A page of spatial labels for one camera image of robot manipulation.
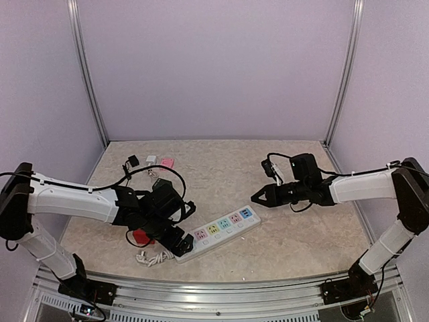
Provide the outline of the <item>red cube socket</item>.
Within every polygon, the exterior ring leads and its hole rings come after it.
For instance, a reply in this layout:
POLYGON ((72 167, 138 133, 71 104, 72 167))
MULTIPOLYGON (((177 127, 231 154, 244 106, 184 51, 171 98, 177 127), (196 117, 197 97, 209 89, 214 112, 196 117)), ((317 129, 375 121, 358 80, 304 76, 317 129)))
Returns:
POLYGON ((141 229, 133 231, 132 236, 134 238, 135 244, 140 248, 155 244, 155 240, 150 238, 146 232, 141 229))

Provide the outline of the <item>pink folding extension socket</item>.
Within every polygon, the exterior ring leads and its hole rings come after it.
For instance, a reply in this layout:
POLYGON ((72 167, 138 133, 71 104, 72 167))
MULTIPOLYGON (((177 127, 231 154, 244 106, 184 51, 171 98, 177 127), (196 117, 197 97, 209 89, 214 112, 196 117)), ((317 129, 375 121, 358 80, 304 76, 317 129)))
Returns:
POLYGON ((160 166, 162 170, 173 169, 175 159, 174 158, 162 158, 160 166))

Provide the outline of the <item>white usb charger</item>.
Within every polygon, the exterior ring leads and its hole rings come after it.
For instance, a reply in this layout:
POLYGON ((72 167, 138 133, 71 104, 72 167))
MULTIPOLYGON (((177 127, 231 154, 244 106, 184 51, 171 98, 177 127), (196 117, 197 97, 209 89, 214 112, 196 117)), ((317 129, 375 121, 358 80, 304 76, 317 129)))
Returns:
POLYGON ((157 160, 158 160, 158 157, 157 157, 157 156, 155 156, 155 155, 149 155, 149 156, 146 158, 145 162, 146 162, 146 164, 147 164, 148 166, 151 166, 151 165, 155 165, 155 164, 157 164, 157 160))

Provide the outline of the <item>white power strip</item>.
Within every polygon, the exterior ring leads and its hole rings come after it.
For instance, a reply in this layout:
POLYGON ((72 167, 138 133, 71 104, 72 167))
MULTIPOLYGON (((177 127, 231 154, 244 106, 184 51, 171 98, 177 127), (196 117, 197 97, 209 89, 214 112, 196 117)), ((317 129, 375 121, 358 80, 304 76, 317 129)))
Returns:
POLYGON ((241 207, 190 231, 194 238, 192 250, 183 256, 176 256, 175 259, 179 264, 185 263, 231 242, 236 237, 241 237, 260 224, 261 218, 249 205, 241 207))

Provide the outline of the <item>black power adapter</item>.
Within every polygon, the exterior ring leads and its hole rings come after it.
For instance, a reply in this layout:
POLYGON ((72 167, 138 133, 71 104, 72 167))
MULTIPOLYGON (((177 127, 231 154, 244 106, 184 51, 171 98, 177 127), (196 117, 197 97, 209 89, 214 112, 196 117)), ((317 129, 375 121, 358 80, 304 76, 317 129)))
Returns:
POLYGON ((125 163, 122 165, 122 169, 125 173, 126 180, 131 180, 130 170, 139 166, 139 160, 136 155, 129 156, 125 163))

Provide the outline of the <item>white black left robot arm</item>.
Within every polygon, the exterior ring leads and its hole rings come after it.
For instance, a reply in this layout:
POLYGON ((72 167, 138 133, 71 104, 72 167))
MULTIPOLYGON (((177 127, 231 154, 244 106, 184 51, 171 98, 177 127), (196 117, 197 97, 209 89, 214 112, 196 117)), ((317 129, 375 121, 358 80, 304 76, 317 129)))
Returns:
POLYGON ((82 260, 59 246, 34 215, 83 217, 130 231, 141 229, 178 257, 193 249, 194 238, 178 224, 196 206, 186 202, 168 180, 157 180, 149 191, 124 186, 125 177, 108 186, 78 185, 36 173, 27 162, 6 175, 9 179, 1 190, 1 238, 23 246, 79 298, 94 291, 82 260))

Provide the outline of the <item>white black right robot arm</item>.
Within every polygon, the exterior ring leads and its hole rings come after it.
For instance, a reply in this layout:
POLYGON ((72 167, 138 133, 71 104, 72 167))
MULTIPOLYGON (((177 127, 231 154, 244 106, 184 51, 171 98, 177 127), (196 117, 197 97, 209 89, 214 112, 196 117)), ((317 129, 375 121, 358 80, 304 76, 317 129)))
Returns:
POLYGON ((348 297, 358 297, 373 284, 378 270, 428 228, 428 174, 415 158, 390 162, 375 170, 338 174, 321 170, 313 154, 298 154, 288 158, 294 181, 285 183, 271 156, 268 154, 261 166, 275 182, 251 196, 252 202, 264 207, 300 201, 331 207, 369 199, 396 200, 399 213, 395 222, 349 269, 349 277, 343 282, 348 297))

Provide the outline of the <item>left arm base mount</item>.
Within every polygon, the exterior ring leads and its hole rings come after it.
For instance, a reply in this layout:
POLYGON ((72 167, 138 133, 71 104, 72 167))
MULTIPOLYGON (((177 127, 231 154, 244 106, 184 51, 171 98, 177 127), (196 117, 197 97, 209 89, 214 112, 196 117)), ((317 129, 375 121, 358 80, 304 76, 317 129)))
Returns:
POLYGON ((94 304, 111 306, 116 297, 117 289, 116 284, 108 282, 91 279, 82 282, 70 278, 60 282, 58 292, 94 304))

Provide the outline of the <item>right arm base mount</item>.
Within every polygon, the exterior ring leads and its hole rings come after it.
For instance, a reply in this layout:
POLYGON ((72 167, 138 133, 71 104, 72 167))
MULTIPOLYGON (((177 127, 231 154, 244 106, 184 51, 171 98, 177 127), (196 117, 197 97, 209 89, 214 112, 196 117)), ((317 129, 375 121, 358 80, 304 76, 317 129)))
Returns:
POLYGON ((324 304, 331 305, 374 295, 378 291, 378 285, 376 282, 370 282, 368 285, 360 287, 353 286, 350 278, 328 279, 320 285, 320 291, 324 304))

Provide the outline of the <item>aluminium front rail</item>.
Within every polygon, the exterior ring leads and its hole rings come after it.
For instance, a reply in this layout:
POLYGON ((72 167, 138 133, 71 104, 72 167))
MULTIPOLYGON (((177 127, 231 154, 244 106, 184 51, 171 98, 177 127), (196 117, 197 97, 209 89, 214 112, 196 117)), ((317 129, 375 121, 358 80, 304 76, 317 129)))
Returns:
MULTIPOLYGON (((341 307, 352 301, 325 305, 320 285, 346 277, 345 272, 262 282, 172 282, 89 272, 88 277, 118 286, 112 306, 98 306, 108 321, 311 321, 332 309, 348 321, 341 307)), ((21 321, 36 321, 42 305, 66 311, 80 300, 57 292, 58 281, 41 267, 30 288, 21 321)), ((417 321, 402 278, 395 266, 385 279, 364 321, 417 321)))

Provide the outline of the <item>right aluminium frame post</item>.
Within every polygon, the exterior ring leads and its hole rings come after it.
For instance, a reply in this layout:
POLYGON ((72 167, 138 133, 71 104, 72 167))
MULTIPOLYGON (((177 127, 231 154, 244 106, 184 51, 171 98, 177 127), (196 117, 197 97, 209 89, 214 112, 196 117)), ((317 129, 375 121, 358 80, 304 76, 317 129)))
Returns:
POLYGON ((334 135, 339 125, 341 118, 341 113, 345 104, 345 99, 347 96, 347 90, 349 87, 349 82, 351 75, 353 73, 353 66, 355 61, 355 55, 357 51, 359 34, 361 29, 361 23, 363 18, 364 10, 364 0, 355 0, 353 1, 353 14, 351 21, 351 29, 349 33, 349 39, 347 42, 347 49, 345 53, 345 61, 343 64, 343 69, 341 72, 341 78, 339 83, 339 89, 336 94, 334 101, 334 108, 332 115, 329 121, 328 129, 324 138, 324 146, 327 150, 332 146, 334 135))

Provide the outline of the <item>aluminium frame post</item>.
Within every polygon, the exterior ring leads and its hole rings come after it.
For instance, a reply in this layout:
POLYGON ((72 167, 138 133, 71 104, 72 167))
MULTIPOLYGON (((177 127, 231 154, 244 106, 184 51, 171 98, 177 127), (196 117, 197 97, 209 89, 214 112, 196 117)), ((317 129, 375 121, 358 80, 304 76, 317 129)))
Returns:
POLYGON ((84 45, 84 37, 82 33, 82 27, 80 23, 80 15, 78 8, 78 1, 76 0, 67 0, 68 16, 70 19, 70 26, 72 30, 72 37, 74 40, 74 47, 76 50, 76 56, 78 60, 78 66, 80 69, 84 91, 86 93, 90 112, 95 121, 95 127, 97 134, 101 141, 101 144, 104 149, 106 149, 110 143, 109 136, 103 121, 103 116, 97 101, 97 96, 95 93, 95 88, 93 85, 93 80, 90 74, 90 67, 86 57, 86 50, 84 45))
POLYGON ((324 146, 327 150, 332 146, 334 135, 339 125, 341 118, 341 113, 345 104, 345 99, 347 96, 347 90, 349 87, 349 82, 351 75, 353 73, 353 66, 355 61, 355 55, 357 51, 359 34, 361 29, 361 23, 363 18, 364 10, 364 0, 355 0, 353 1, 353 14, 351 21, 351 29, 349 33, 349 39, 347 42, 347 49, 345 53, 345 61, 343 64, 343 69, 341 72, 341 78, 339 83, 339 89, 336 94, 334 101, 334 108, 332 115, 329 121, 328 129, 324 138, 324 146))

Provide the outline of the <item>left aluminium frame post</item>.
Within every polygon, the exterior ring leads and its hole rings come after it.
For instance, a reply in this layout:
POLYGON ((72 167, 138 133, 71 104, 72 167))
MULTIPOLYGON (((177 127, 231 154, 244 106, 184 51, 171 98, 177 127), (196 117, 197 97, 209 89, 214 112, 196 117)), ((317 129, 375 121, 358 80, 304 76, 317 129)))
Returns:
POLYGON ((76 50, 76 56, 78 60, 78 66, 80 69, 84 91, 86 93, 90 112, 95 121, 95 127, 97 134, 101 141, 101 144, 104 149, 106 149, 110 143, 109 136, 103 121, 103 116, 97 101, 97 96, 95 93, 95 88, 93 85, 93 80, 90 74, 90 67, 86 57, 86 50, 84 45, 84 37, 82 33, 82 27, 80 23, 80 15, 78 8, 78 1, 76 0, 67 0, 68 16, 70 19, 70 26, 72 30, 72 37, 74 40, 74 47, 76 50))

